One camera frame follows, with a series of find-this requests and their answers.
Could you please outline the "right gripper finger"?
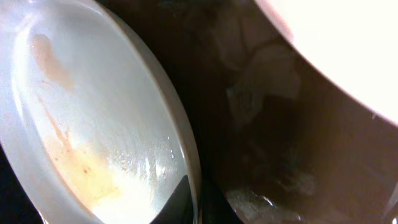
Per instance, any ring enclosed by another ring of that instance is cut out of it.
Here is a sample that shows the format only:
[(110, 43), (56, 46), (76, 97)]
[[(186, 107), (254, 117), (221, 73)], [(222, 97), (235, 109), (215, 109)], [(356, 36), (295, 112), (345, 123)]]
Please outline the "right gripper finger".
[(160, 213), (150, 224), (192, 224), (193, 202), (188, 176), (178, 183)]

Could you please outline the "white plate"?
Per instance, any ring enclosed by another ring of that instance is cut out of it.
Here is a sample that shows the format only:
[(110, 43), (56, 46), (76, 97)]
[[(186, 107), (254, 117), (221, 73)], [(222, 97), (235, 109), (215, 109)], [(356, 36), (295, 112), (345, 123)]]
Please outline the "white plate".
[(256, 0), (320, 73), (397, 124), (397, 0)]
[(1, 146), (45, 223), (151, 223), (201, 170), (144, 41), (96, 1), (1, 2)]

